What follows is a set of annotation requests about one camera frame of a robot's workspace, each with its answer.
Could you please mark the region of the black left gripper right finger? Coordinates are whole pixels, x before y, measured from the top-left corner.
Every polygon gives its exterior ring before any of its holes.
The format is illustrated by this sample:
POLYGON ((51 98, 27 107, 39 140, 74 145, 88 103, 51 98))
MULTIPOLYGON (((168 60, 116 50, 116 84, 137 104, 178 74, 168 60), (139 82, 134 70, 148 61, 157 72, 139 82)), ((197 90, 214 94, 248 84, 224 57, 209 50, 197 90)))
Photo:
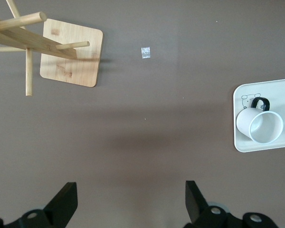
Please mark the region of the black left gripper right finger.
POLYGON ((210 206, 195 181, 186 181, 185 204, 191 220, 184 228, 279 228, 268 216, 248 212, 236 218, 220 206, 210 206))

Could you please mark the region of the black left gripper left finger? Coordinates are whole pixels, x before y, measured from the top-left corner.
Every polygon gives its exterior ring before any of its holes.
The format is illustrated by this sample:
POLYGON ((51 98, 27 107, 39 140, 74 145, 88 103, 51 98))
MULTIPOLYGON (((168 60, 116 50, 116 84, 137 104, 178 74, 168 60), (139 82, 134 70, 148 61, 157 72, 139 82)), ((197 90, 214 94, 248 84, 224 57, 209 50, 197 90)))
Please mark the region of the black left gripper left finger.
POLYGON ((0 218, 0 228, 66 228, 77 206, 77 185, 68 182, 43 209, 28 211, 9 224, 0 218))

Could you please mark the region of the white cup with black handle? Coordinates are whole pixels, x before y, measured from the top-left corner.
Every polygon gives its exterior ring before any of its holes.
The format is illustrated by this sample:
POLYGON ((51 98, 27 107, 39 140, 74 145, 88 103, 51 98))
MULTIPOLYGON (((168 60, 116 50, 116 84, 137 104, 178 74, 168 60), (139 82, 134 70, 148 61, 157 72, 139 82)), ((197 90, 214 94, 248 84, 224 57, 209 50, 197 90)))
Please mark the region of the white cup with black handle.
POLYGON ((270 110, 267 98, 256 97, 249 108, 237 115, 236 127, 255 143, 270 144, 281 136, 284 121, 278 113, 270 110))

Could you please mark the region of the wooden mug tree stand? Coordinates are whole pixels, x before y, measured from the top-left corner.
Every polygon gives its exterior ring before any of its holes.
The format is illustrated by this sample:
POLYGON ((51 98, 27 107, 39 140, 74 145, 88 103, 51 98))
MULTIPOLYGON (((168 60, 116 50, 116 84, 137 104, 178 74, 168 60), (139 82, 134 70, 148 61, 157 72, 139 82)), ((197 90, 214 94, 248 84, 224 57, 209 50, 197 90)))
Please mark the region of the wooden mug tree stand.
POLYGON ((41 53, 40 75, 60 82, 97 84, 104 34, 101 30, 48 19, 42 11, 21 16, 6 0, 12 19, 0 20, 0 52, 26 53, 26 95, 32 95, 33 52, 41 53))

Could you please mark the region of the cream tray with rabbit print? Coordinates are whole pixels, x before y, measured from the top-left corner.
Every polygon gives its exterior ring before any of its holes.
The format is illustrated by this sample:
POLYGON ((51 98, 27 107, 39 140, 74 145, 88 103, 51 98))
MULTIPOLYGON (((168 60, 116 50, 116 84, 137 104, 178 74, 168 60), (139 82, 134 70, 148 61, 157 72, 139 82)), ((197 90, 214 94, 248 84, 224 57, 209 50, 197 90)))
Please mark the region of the cream tray with rabbit print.
POLYGON ((270 110, 278 113, 284 121, 281 136, 273 143, 261 145, 240 133, 234 125, 234 146, 239 152, 255 152, 285 147, 285 79, 257 82, 238 86, 233 93, 233 117, 251 106, 255 97, 265 97, 270 102, 270 110))

